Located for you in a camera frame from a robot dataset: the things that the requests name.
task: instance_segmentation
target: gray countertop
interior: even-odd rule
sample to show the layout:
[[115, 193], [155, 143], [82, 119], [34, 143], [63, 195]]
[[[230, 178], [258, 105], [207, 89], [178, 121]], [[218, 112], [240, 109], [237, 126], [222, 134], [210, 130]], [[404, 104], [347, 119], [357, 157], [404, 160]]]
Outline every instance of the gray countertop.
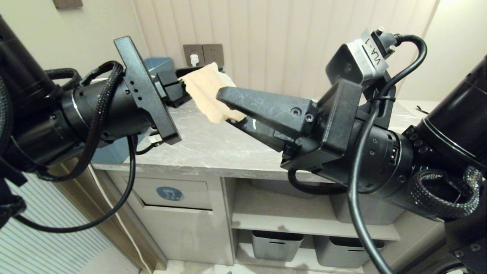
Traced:
[[[280, 168], [281, 154], [224, 122], [211, 123], [190, 101], [178, 109], [170, 109], [182, 141], [163, 144], [137, 156], [138, 172], [159, 172], [180, 175], [206, 175], [239, 178], [287, 180], [287, 171]], [[394, 104], [389, 129], [404, 131], [420, 121], [401, 101]], [[148, 145], [143, 140], [139, 150]], [[128, 159], [121, 164], [93, 164], [101, 170], [128, 171]], [[298, 173], [298, 179], [323, 181], [314, 174]]]

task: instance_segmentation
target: wall outlet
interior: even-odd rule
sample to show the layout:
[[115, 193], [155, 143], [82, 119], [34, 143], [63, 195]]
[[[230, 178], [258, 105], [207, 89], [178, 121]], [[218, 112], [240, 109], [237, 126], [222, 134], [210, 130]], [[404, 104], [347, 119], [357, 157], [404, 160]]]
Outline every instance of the wall outlet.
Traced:
[[203, 54], [205, 56], [205, 64], [217, 63], [218, 67], [225, 65], [223, 59], [223, 45], [222, 44], [204, 44]]
[[189, 56], [191, 54], [197, 54], [199, 58], [199, 62], [196, 64], [197, 66], [204, 66], [205, 65], [205, 55], [203, 54], [203, 46], [202, 45], [183, 45], [184, 49], [184, 56], [186, 58], [186, 65], [191, 67], [191, 60]]

